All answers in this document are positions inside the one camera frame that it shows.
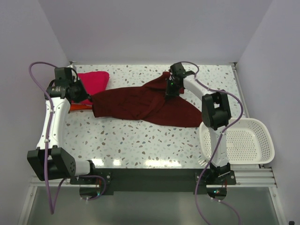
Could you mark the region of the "dark red t-shirt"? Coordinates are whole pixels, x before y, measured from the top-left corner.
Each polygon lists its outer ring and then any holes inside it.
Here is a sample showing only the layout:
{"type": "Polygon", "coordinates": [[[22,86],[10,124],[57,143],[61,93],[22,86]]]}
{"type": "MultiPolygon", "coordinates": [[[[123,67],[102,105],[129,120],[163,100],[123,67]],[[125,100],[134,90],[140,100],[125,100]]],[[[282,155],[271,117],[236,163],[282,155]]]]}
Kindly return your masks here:
{"type": "Polygon", "coordinates": [[[139,87],[105,90],[91,96],[96,118],[144,120],[161,126],[195,128],[202,113],[181,97],[165,98],[169,72],[139,87]]]}

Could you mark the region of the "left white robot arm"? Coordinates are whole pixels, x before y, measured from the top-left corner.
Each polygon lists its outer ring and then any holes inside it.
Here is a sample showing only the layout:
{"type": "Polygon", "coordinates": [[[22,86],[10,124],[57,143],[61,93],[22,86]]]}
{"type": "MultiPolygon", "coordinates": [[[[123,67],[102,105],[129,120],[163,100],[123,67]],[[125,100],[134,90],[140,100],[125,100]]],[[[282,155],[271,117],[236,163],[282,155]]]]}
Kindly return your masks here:
{"type": "Polygon", "coordinates": [[[75,160],[64,147],[64,126],[71,103],[80,103],[90,95],[73,67],[55,67],[54,75],[55,79],[42,89],[46,99],[43,131],[36,149],[28,151],[27,160],[41,181],[80,176],[92,184],[97,179],[93,163],[75,160]]]}

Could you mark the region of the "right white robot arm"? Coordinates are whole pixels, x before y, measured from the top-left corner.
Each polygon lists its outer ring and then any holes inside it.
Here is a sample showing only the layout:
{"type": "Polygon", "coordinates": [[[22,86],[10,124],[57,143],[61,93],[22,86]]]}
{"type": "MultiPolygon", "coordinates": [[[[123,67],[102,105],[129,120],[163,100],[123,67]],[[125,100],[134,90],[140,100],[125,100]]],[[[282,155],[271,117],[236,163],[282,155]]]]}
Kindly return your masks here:
{"type": "Polygon", "coordinates": [[[227,155],[226,129],[231,119],[227,93],[213,90],[196,78],[196,72],[186,71],[182,62],[170,66],[167,79],[166,98],[179,95],[181,89],[187,89],[201,99],[202,122],[208,128],[211,143],[209,179],[220,184],[231,170],[227,155]]]}

